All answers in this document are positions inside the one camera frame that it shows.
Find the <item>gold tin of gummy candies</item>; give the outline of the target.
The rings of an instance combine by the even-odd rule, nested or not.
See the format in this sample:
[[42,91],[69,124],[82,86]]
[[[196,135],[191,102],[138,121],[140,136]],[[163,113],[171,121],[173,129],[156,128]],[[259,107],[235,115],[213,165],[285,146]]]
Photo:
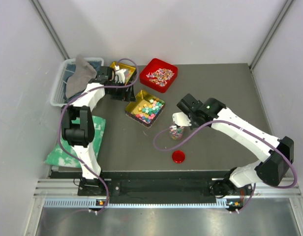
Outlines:
[[124,63],[117,64],[116,61],[110,64],[116,73],[115,82],[122,85],[127,85],[136,76],[136,68]]

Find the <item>clear plastic jar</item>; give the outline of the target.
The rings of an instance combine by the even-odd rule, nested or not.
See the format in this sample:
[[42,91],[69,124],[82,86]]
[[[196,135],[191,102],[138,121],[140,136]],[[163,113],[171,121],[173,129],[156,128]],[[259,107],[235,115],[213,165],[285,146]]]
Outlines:
[[173,140],[180,140],[183,136],[183,132],[184,132],[183,126],[172,124],[169,128],[169,134]]

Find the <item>red jar lid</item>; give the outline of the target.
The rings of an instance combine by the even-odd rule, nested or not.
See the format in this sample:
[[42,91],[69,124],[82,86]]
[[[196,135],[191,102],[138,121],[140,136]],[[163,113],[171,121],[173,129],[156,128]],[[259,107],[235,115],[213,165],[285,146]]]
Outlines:
[[180,164],[185,160],[185,153],[181,150],[176,150],[172,153],[172,160],[177,163]]

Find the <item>patterned tin of pastel candies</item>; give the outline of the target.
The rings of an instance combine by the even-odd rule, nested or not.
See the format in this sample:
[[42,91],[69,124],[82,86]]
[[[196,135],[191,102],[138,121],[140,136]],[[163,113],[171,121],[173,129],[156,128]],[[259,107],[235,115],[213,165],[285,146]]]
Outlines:
[[135,96],[136,101],[125,107],[125,114],[146,128],[150,128],[165,108],[165,101],[140,90]]

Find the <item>red tin of lollipop candies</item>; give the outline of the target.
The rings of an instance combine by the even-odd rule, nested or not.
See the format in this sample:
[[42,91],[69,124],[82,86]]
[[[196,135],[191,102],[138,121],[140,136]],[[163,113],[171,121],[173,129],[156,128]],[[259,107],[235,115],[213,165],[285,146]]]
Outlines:
[[157,92],[165,93],[177,78],[178,71],[176,66],[153,58],[140,73],[140,82]]

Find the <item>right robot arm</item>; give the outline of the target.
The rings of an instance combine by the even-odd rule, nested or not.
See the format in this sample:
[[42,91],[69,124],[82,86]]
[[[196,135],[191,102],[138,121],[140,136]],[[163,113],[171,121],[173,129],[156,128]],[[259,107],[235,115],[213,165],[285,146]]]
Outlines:
[[201,102],[191,94],[177,104],[179,113],[173,114],[178,126],[199,130],[210,127],[238,142],[256,157],[257,161],[244,167],[232,168],[222,180],[210,186],[212,195],[234,195],[241,188],[263,182],[269,186],[280,185],[294,160],[294,141],[285,136],[280,139],[259,130],[231,111],[215,98]]

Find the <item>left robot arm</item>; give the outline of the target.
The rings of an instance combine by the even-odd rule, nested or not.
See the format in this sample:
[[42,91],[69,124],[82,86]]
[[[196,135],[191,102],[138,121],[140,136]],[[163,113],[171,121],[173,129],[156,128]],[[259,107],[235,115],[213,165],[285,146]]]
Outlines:
[[107,191],[93,148],[95,126],[92,111],[107,94],[116,100],[135,101],[133,86],[128,85],[134,72],[118,65],[103,66],[96,77],[86,83],[84,91],[62,108],[62,138],[75,151],[82,167],[79,196],[99,196]]

